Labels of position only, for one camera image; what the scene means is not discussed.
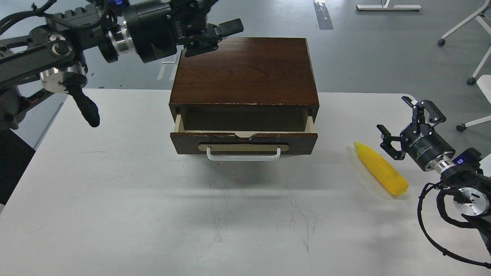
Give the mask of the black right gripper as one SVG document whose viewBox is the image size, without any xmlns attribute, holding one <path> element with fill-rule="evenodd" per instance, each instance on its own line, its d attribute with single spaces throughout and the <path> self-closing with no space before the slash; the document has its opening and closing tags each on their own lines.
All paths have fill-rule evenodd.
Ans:
<svg viewBox="0 0 491 276">
<path fill-rule="evenodd" d="M 455 149 L 452 148 L 427 122 L 437 125 L 447 120 L 439 108 L 428 100 L 412 100 L 408 96 L 401 98 L 412 108 L 411 123 L 401 131 L 401 136 L 392 136 L 382 124 L 377 129 L 382 133 L 380 147 L 394 160 L 402 160 L 409 154 L 413 161 L 423 171 L 431 171 L 430 162 L 440 155 L 453 157 Z M 392 142 L 400 142 L 402 150 L 396 150 Z"/>
</svg>

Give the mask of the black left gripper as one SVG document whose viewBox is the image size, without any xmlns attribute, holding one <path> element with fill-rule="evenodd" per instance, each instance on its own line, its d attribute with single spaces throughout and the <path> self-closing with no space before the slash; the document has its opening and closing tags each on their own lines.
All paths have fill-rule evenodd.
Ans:
<svg viewBox="0 0 491 276">
<path fill-rule="evenodd" d="M 203 30 L 185 33 L 185 23 L 207 21 L 217 0 L 149 0 L 130 5 L 123 11 L 125 25 L 134 49 L 143 63 L 176 54 L 176 46 L 184 46 L 184 56 L 194 57 L 213 52 L 224 38 L 241 33 L 240 18 L 220 23 L 207 23 Z"/>
</svg>

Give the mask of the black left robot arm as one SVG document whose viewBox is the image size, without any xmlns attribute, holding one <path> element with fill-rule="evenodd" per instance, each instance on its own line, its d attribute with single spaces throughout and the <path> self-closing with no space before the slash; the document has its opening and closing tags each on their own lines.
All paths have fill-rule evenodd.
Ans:
<svg viewBox="0 0 491 276">
<path fill-rule="evenodd" d="M 223 38 L 244 30 L 240 19 L 208 23 L 214 0 L 148 0 L 134 5 L 127 0 L 90 0 L 85 7 L 47 13 L 54 3 L 32 5 L 1 20 L 1 33 L 29 17 L 46 20 L 26 36 L 1 40 L 1 130 L 18 129 L 29 110 L 55 93 L 72 96 L 88 124 L 98 127 L 98 108 L 82 91 L 87 84 L 86 49 L 97 47 L 107 62 L 135 52 L 148 63 L 176 54 L 178 45 L 186 57 L 215 51 Z"/>
</svg>

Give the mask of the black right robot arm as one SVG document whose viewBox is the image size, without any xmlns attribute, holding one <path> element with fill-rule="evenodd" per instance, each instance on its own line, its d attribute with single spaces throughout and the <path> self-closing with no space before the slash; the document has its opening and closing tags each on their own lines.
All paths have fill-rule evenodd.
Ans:
<svg viewBox="0 0 491 276">
<path fill-rule="evenodd" d="M 403 96 L 403 101 L 412 109 L 411 122 L 398 136 L 381 124 L 381 148 L 393 159 L 402 160 L 406 154 L 423 171 L 436 171 L 440 181 L 428 183 L 419 196 L 417 218 L 427 240 L 443 255 L 457 261 L 490 268 L 489 263 L 477 262 L 453 253 L 426 232 L 422 220 L 423 200 L 430 190 L 437 189 L 437 210 L 440 217 L 459 228 L 477 229 L 483 236 L 486 250 L 490 250 L 490 178 L 480 168 L 481 153 L 468 148 L 459 156 L 455 150 L 435 131 L 435 126 L 445 122 L 446 117 L 432 101 L 412 100 Z"/>
</svg>

